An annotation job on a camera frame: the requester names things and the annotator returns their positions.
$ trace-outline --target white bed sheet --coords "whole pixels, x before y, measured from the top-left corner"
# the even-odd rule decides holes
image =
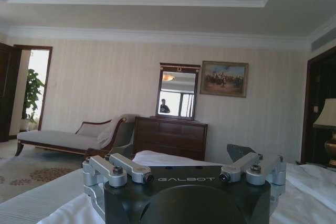
[[[214,165],[188,158],[150,151],[140,152],[135,162],[148,166]],[[272,224],[335,223],[336,173],[313,165],[288,164],[286,192],[271,216]],[[82,223],[104,224],[91,206],[90,198],[81,194],[57,209],[39,224]]]
[[[36,224],[83,192],[78,169],[0,204],[0,224]]]

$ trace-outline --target doorway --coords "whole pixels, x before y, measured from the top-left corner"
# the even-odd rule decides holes
[[[16,138],[21,131],[41,130],[52,54],[52,47],[14,47],[22,49],[23,52],[9,138]]]
[[[329,161],[324,143],[331,131],[313,128],[328,98],[336,98],[336,47],[308,61],[305,116],[301,147],[301,163],[326,165]]]

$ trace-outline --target picture frame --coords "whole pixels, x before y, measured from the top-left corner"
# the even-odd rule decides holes
[[[200,94],[246,97],[248,63],[203,61]]]

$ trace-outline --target wooden dresser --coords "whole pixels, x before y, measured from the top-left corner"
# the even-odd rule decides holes
[[[198,121],[137,117],[133,152],[150,150],[203,161],[207,127]]]

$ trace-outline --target carpet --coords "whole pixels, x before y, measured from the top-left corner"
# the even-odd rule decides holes
[[[0,143],[0,203],[81,168],[81,155],[25,145],[15,157],[17,140]]]

